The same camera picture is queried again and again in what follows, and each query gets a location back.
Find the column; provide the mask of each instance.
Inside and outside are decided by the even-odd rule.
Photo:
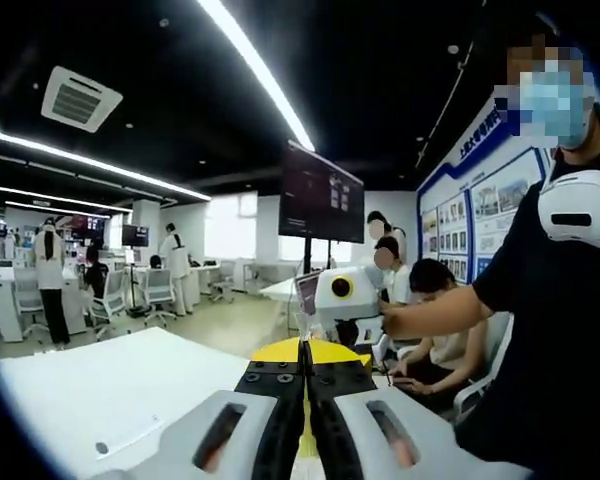
[[[140,249],[140,262],[149,264],[160,248],[160,204],[150,200],[133,202],[133,225],[149,228],[149,246]]]

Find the black ceiling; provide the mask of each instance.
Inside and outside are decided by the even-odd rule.
[[[449,97],[481,0],[223,3],[316,150],[360,176],[368,189],[415,189],[491,92],[479,71],[469,72],[416,169],[424,145],[417,138],[428,137]],[[209,195],[277,192],[280,152],[293,134],[197,1],[55,2],[26,7],[30,11],[15,5],[21,15],[12,12],[18,18],[0,33],[1,131]],[[459,53],[451,55],[449,45]],[[124,96],[96,133],[41,116],[56,65]],[[3,143],[0,156],[191,200]],[[143,196],[5,160],[0,172],[5,187],[58,196],[108,204]]]

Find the face mask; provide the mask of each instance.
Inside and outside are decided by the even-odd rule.
[[[589,131],[593,109],[592,78],[585,72],[584,85],[572,85],[569,71],[557,62],[545,62],[543,72],[520,74],[519,111],[521,131],[534,137],[550,137],[559,146],[581,146]]]

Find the black shirt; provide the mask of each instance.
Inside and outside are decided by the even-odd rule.
[[[554,178],[600,170],[600,155],[586,167],[557,158]],[[482,303],[515,320],[498,376],[457,440],[485,460],[553,471],[578,458],[568,453],[576,444],[600,438],[600,249],[549,240],[537,210],[541,187],[529,189],[473,284]]]
[[[84,274],[84,283],[93,289],[95,298],[101,299],[104,296],[104,283],[108,273],[109,268],[105,264],[96,262]]]

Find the yellow circle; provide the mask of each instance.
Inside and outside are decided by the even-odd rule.
[[[347,292],[346,295],[338,295],[335,290],[333,289],[333,286],[336,282],[338,281],[344,281],[346,282],[349,291]],[[334,278],[331,281],[331,291],[333,292],[333,294],[336,296],[336,298],[339,298],[340,300],[346,300],[347,298],[349,298],[351,295],[353,295],[353,282],[351,282],[350,279],[348,279],[347,277],[343,277],[343,276],[338,276],[336,278]]]

